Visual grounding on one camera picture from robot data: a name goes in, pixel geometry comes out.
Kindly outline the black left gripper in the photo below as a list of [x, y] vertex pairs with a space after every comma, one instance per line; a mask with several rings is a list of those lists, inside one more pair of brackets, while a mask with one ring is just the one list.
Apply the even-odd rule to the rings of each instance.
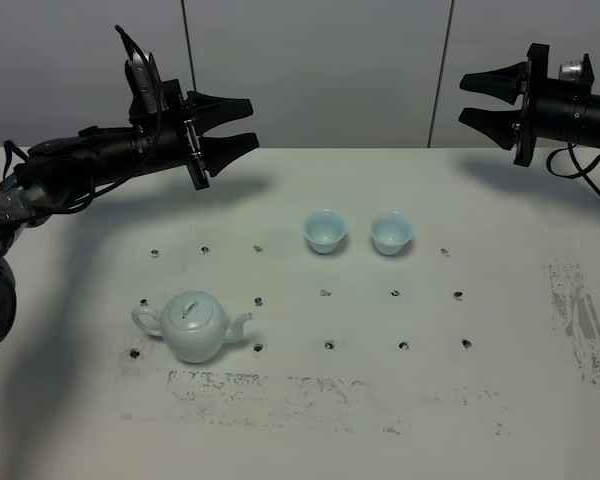
[[184, 166], [196, 190], [209, 187], [232, 162], [259, 147], [255, 133], [200, 137], [209, 130], [253, 114], [249, 99], [223, 98], [196, 91], [183, 94], [178, 80], [161, 83], [163, 107], [156, 146], [158, 171]]

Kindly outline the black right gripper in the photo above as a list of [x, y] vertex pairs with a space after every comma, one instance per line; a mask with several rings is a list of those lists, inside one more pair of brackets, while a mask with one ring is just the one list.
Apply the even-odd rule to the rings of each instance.
[[558, 76], [550, 78], [548, 59], [549, 47], [533, 43], [527, 52], [527, 63], [465, 74], [460, 82], [463, 91], [514, 105], [526, 77], [521, 111], [464, 108], [459, 116], [460, 123], [487, 136], [503, 150], [516, 146], [514, 164], [517, 166], [531, 164], [539, 138], [575, 145], [585, 143], [593, 83], [561, 81]]

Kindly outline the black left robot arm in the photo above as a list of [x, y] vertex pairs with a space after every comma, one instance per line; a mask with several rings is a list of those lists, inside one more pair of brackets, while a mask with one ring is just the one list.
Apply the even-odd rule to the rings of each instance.
[[247, 99], [189, 91], [178, 81], [132, 87], [127, 127], [92, 126], [74, 137], [42, 142], [22, 151], [4, 144], [0, 182], [0, 342], [16, 315], [16, 282], [5, 256], [20, 232], [54, 215], [78, 213], [124, 182], [185, 167], [196, 189], [259, 146], [244, 133], [211, 138], [208, 131], [252, 115]]

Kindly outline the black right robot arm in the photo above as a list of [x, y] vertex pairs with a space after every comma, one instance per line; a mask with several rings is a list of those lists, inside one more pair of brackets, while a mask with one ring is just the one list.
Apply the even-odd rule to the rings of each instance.
[[600, 149], [600, 95], [591, 92], [595, 76], [588, 55], [557, 78], [548, 76], [549, 46], [533, 43], [517, 64], [466, 74], [463, 91], [502, 100], [522, 100], [518, 110], [462, 110], [459, 121], [490, 138], [503, 150], [516, 151], [514, 163], [531, 164], [538, 139]]

